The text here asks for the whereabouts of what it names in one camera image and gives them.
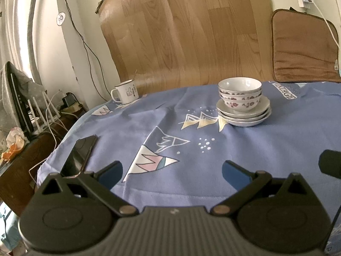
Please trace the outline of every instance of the wooden backdrop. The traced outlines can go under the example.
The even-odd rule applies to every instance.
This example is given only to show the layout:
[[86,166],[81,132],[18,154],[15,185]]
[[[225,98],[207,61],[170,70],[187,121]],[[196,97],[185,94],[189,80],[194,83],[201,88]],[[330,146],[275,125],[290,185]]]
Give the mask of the wooden backdrop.
[[272,80],[270,0],[105,0],[103,35],[140,94],[244,76]]

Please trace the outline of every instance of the phone screen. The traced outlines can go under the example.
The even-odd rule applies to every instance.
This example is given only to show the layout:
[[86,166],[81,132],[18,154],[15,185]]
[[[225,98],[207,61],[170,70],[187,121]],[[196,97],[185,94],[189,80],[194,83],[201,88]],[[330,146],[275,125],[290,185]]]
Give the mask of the phone screen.
[[60,175],[62,177],[74,177],[81,171],[84,171],[97,139],[98,137],[96,135],[92,135],[76,141],[62,170],[60,171]]

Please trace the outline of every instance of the stack of bowls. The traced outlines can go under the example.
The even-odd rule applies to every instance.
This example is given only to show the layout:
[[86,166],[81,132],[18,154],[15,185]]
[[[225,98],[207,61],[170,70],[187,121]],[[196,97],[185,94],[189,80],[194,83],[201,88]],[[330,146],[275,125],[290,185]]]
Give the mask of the stack of bowls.
[[262,95],[260,81],[235,77],[220,81],[218,87],[221,99],[217,103],[217,110],[230,124],[249,127],[270,116],[270,101]]

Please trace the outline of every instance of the stack of plates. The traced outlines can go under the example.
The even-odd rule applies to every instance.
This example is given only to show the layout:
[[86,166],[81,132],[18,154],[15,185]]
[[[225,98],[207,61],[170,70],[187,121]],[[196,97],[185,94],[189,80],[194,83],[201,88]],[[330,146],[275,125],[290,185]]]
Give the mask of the stack of plates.
[[261,96],[257,106],[248,112],[237,112],[228,108],[223,99],[218,101],[217,111],[229,124],[239,127],[258,125],[271,115],[270,100],[264,95]]

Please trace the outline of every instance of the mug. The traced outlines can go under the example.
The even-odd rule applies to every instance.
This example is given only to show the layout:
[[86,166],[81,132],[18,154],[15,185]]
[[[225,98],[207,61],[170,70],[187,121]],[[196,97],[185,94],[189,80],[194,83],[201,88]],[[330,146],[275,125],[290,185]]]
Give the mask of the mug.
[[[114,95],[113,95],[114,90],[117,90],[118,97],[120,98],[120,100],[116,100],[114,98]],[[115,86],[115,88],[110,92],[110,94],[111,94],[111,98],[116,103],[129,104],[139,99],[139,94],[134,85],[134,80],[128,80],[123,83],[120,83],[119,85]]]

